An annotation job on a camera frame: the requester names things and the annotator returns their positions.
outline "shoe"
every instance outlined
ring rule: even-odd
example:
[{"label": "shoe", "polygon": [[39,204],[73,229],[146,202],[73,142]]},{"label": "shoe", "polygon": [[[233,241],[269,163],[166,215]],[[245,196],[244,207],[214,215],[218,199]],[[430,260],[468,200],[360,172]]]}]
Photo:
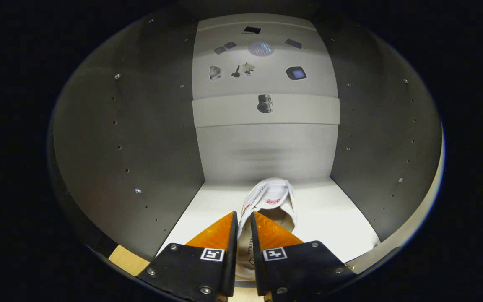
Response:
[{"label": "shoe", "polygon": [[236,255],[236,278],[244,281],[255,281],[253,238],[249,222],[252,212],[259,212],[290,233],[293,232],[297,216],[290,183],[276,177],[262,180],[245,199],[238,225],[238,252]]}]

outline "small camera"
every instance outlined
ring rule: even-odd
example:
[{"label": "small camera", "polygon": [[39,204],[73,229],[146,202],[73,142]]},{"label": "small camera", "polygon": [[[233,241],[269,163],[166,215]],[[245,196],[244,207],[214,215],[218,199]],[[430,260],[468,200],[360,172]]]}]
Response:
[{"label": "small camera", "polygon": [[272,103],[272,98],[270,97],[269,94],[261,94],[258,96],[258,105],[257,109],[258,111],[262,113],[272,113],[273,103]]}]

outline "screw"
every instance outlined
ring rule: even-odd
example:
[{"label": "screw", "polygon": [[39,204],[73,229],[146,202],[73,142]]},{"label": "screw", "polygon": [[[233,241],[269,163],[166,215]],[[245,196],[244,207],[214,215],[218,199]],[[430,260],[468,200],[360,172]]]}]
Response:
[{"label": "screw", "polygon": [[211,288],[209,288],[209,287],[203,286],[203,287],[201,287],[200,290],[203,294],[211,294]]}]

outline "red logo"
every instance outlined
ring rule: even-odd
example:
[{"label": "red logo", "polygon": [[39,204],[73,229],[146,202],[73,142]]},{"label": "red logo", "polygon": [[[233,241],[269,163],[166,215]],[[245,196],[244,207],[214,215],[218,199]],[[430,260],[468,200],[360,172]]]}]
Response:
[{"label": "red logo", "polygon": [[274,204],[278,203],[279,201],[280,201],[280,199],[273,199],[273,200],[268,199],[268,200],[266,200],[266,202],[270,205],[274,205]]}]

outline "round mesh disc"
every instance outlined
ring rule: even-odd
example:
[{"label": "round mesh disc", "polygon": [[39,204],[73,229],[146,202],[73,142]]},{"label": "round mesh disc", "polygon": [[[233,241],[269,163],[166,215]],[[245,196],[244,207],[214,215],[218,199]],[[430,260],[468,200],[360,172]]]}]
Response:
[{"label": "round mesh disc", "polygon": [[273,47],[266,42],[255,42],[249,45],[249,52],[259,57],[266,57],[274,51]]}]

